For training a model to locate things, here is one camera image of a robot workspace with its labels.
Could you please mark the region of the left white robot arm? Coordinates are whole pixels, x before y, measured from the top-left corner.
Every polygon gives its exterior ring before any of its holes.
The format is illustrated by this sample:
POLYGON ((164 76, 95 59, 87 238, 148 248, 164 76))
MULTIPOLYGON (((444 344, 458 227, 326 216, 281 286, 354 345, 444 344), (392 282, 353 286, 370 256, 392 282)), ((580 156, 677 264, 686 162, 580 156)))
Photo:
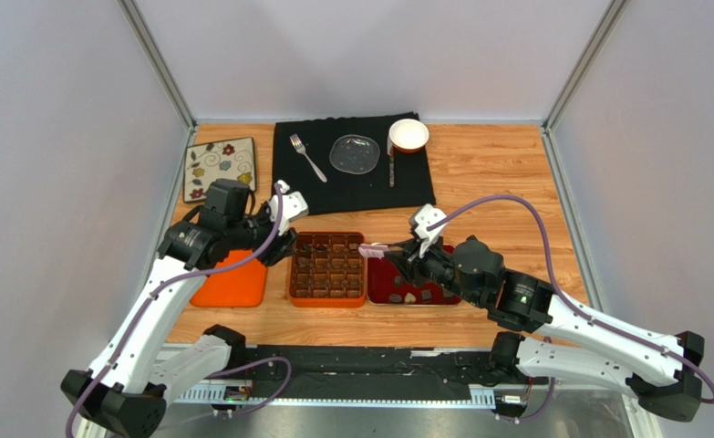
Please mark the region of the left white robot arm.
POLYGON ((294 249, 292 222, 307 216, 300 192, 279 180, 255 214, 246 211, 248 184, 212 182, 205 201, 164 234, 138 300, 102 352, 84 370, 69 370, 61 390, 72 404, 65 435, 77 418, 118 437, 150 437, 167 408, 205 379, 253 368, 244 335, 221 325, 207 328, 183 351, 157 364, 176 320, 205 281, 252 261, 273 266, 294 249))

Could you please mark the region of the pink handled metal tongs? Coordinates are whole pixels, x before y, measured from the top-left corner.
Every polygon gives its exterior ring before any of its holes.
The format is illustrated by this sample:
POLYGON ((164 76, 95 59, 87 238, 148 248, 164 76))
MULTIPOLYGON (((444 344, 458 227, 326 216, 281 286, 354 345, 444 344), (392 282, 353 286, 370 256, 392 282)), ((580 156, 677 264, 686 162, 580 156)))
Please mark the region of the pink handled metal tongs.
POLYGON ((364 258, 384 258, 390 249, 387 245, 360 244, 357 251, 364 258))

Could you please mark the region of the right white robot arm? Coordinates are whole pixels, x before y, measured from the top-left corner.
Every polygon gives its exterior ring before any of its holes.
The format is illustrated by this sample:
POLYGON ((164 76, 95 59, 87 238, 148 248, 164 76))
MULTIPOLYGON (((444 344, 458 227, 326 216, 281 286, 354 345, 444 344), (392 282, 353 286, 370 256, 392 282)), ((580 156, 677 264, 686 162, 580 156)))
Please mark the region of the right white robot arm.
POLYGON ((704 354, 700 335, 662 334, 590 308, 507 268, 501 254, 474 236, 452 252, 411 239, 383 256, 407 282, 433 283, 486 310, 502 328, 492 344, 493 366, 617 391, 670 421, 696 416, 703 392, 694 371, 704 354))

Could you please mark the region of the orange chocolate box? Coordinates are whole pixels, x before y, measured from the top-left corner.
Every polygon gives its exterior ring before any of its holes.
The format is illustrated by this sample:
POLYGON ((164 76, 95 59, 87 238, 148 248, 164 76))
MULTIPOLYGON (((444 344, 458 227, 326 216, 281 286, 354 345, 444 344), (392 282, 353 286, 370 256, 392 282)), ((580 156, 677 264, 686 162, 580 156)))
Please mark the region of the orange chocolate box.
POLYGON ((357 232, 306 232, 296 240, 292 257, 288 296, 298 308, 360 308, 367 300, 367 262, 349 244, 364 244, 357 232), (314 245, 329 246, 316 252, 314 245), (299 269, 299 257, 310 257, 313 265, 299 269))

